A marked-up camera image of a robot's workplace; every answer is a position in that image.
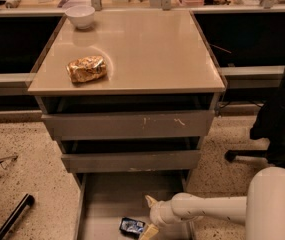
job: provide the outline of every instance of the cabinet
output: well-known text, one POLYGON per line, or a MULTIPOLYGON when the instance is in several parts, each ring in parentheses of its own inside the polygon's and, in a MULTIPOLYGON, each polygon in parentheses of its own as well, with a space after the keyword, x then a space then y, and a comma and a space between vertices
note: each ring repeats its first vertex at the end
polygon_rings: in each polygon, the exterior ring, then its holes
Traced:
MULTIPOLYGON (((224 89, 187 11, 102 11, 86 31, 65 22, 29 93, 79 179, 76 239, 127 239, 117 223, 120 216, 149 222, 144 194, 183 191, 181 171, 196 167, 224 89), (67 63, 97 53, 108 76, 72 84, 67 63)), ((191 239, 188 227, 158 239, 191 239)))

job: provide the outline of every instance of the bottom drawer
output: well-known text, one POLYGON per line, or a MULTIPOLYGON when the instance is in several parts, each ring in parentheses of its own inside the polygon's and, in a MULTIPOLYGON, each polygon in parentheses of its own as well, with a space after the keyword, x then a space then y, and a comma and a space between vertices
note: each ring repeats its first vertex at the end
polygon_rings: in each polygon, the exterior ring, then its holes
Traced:
POLYGON ((199 138, 64 141, 71 154, 62 161, 70 173, 193 169, 200 159, 199 138))
MULTIPOLYGON (((129 217, 150 224, 150 209, 144 198, 168 200, 183 191, 180 172, 85 174, 74 239, 126 240, 119 231, 121 219, 129 217)), ((172 225, 152 240, 191 240, 189 223, 172 225)))

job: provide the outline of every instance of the floor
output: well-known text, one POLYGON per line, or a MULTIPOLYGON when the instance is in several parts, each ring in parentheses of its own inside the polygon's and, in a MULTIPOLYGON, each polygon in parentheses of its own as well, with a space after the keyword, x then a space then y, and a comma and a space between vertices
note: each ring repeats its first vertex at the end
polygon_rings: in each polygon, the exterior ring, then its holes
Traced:
MULTIPOLYGON (((249 140, 255 115, 216 117, 203 143, 198 167, 192 171, 188 192, 200 197, 245 195, 252 177, 264 163, 224 160, 229 149, 265 149, 266 140, 249 140)), ((0 166, 0 226, 23 198, 32 194, 32 209, 7 234, 6 239, 59 239, 73 237, 79 189, 60 160, 60 150, 40 121, 39 113, 0 113, 0 158, 18 155, 0 166)), ((195 223, 196 239, 241 240, 240 225, 203 218, 195 223)))

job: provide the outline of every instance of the gold foil package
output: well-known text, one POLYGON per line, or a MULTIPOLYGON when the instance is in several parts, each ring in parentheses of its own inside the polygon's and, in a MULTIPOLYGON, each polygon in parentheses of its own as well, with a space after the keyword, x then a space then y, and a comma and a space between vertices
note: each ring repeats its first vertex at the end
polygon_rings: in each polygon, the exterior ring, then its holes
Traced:
POLYGON ((72 83, 84 83, 107 74, 102 56, 88 56, 71 61, 66 67, 72 83))

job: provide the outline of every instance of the white bowl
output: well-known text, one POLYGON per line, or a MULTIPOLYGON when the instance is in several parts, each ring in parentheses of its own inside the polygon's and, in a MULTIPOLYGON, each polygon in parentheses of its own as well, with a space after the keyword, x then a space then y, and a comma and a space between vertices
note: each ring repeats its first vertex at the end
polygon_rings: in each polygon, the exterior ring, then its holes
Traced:
POLYGON ((69 21, 78 29, 86 29, 91 26, 94 20, 95 9, 88 5, 70 7, 65 11, 69 21))

